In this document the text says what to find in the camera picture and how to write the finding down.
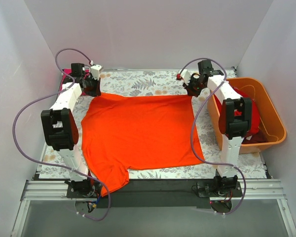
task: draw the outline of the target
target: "metal frame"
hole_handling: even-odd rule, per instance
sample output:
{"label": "metal frame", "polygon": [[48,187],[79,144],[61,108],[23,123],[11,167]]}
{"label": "metal frame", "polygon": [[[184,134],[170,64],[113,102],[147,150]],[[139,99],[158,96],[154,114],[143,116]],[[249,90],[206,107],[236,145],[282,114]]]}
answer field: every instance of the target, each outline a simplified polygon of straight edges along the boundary
{"label": "metal frame", "polygon": [[294,221],[292,219],[291,212],[288,208],[287,200],[286,199],[277,199],[277,203],[279,205],[288,236],[289,237],[296,237],[296,227],[295,227]]}
{"label": "metal frame", "polygon": [[21,201],[18,214],[15,219],[15,223],[11,232],[11,237],[20,237],[25,224],[26,216],[29,211],[31,201],[24,200]]}
{"label": "metal frame", "polygon": [[[285,194],[279,179],[248,179],[245,199],[284,199]],[[67,198],[68,185],[64,181],[27,181],[22,200],[86,200],[85,198]]]}

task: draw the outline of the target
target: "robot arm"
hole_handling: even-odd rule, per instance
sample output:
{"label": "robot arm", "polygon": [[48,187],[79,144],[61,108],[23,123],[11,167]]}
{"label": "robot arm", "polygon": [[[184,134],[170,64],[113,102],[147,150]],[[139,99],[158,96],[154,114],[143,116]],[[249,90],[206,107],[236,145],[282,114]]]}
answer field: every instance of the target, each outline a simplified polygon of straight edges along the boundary
{"label": "robot arm", "polygon": [[[188,95],[199,96],[202,89],[208,87],[214,91],[224,79],[220,70],[214,70],[209,60],[198,63],[199,74],[190,74],[183,70],[177,79],[183,79],[183,86]],[[235,164],[239,156],[239,150],[245,134],[251,128],[252,104],[250,98],[244,98],[235,92],[226,81],[215,95],[222,104],[219,118],[219,129],[222,133],[223,163]],[[241,111],[240,116],[235,116],[234,111]],[[217,171],[221,177],[234,177],[236,170],[231,166],[219,165]]]}
{"label": "robot arm", "polygon": [[[91,72],[86,76],[83,64],[72,64],[72,76],[76,78],[76,83],[61,93],[49,110],[41,113],[47,145],[52,146],[58,152],[66,166],[84,174],[88,174],[89,169],[83,163],[78,150],[79,133],[72,111],[82,92],[91,96],[101,95],[100,73],[103,67],[93,65],[90,69]],[[72,82],[68,82],[63,84],[62,87],[63,89],[68,88],[71,84]],[[70,176],[71,180],[78,184],[86,179],[86,177],[75,172],[71,172]]]}

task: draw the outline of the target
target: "white wall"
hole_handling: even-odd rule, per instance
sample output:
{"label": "white wall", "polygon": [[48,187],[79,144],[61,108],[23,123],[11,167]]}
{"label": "white wall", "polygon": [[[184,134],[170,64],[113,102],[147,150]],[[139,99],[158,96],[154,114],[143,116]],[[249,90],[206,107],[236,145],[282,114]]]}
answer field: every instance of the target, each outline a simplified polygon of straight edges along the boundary
{"label": "white wall", "polygon": [[274,0],[238,69],[263,82],[287,129],[285,142],[263,155],[282,180],[296,225],[296,0]]}
{"label": "white wall", "polygon": [[237,66],[272,0],[25,2],[53,54],[75,47],[105,68],[165,69],[201,56]]}
{"label": "white wall", "polygon": [[[12,122],[23,105],[57,90],[60,74],[53,55],[23,0],[0,0],[0,237],[10,236],[26,179],[36,166],[12,140]],[[40,112],[52,100],[28,108],[17,124],[25,152],[39,158]]]}

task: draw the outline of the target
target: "black mount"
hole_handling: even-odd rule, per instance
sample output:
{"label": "black mount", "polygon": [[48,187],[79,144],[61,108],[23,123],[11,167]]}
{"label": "black mount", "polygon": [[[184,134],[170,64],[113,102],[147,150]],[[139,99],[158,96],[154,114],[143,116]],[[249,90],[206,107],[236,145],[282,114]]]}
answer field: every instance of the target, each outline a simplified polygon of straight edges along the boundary
{"label": "black mount", "polygon": [[[74,145],[78,143],[79,133],[70,109],[44,110],[40,118],[47,145],[52,146],[56,151],[73,150]],[[62,126],[54,127],[53,125],[58,122],[61,122]]]}
{"label": "black mount", "polygon": [[210,60],[200,61],[197,65],[199,74],[193,73],[188,85],[183,83],[183,87],[187,90],[187,94],[195,97],[198,97],[201,91],[207,87],[209,77],[223,75],[221,70],[214,70]]}
{"label": "black mount", "polygon": [[90,193],[93,192],[93,189],[95,196],[91,195],[90,198],[94,198],[97,197],[96,194],[101,193],[102,188],[100,183],[97,183],[90,178],[82,181],[65,181],[65,184],[68,184],[67,198],[85,198],[86,195],[90,195]]}
{"label": "black mount", "polygon": [[218,194],[228,194],[232,192],[233,197],[241,197],[241,187],[238,177],[221,177],[216,170],[213,179],[204,179],[197,182],[197,191],[200,198],[217,197]]}
{"label": "black mount", "polygon": [[[89,96],[97,97],[101,95],[100,83],[101,78],[95,79],[91,72],[85,72],[84,64],[82,63],[71,63],[70,76],[75,78],[75,82],[79,83],[82,91]],[[70,77],[65,77],[63,84],[73,82]]]}

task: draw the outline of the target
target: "floral patterned surface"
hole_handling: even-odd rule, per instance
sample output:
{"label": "floral patterned surface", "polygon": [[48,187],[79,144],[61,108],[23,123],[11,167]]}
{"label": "floral patterned surface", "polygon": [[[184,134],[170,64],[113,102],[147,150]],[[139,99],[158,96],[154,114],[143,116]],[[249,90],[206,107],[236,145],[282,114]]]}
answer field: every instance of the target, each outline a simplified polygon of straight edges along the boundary
{"label": "floral patterned surface", "polygon": [[[154,96],[154,95],[182,95],[186,90],[182,82],[175,80],[175,71],[114,71],[101,74],[101,91],[122,96]],[[228,77],[234,77],[234,71],[227,71]],[[198,98],[193,97],[194,113],[199,109],[209,90],[202,91]],[[82,142],[81,120],[85,116],[93,97],[80,96],[74,107],[74,119],[79,130],[78,147],[80,152]],[[206,106],[201,112],[197,123],[197,132],[202,146],[204,158],[208,161],[220,161],[221,151],[217,145],[214,129]],[[52,147],[47,147],[44,161],[64,164]],[[266,178],[259,153],[240,155],[236,163],[246,178]],[[193,179],[212,178],[216,167],[207,164],[182,166],[175,168],[129,170],[131,179]],[[62,168],[43,165],[39,177],[41,179],[69,179],[69,171]]]}

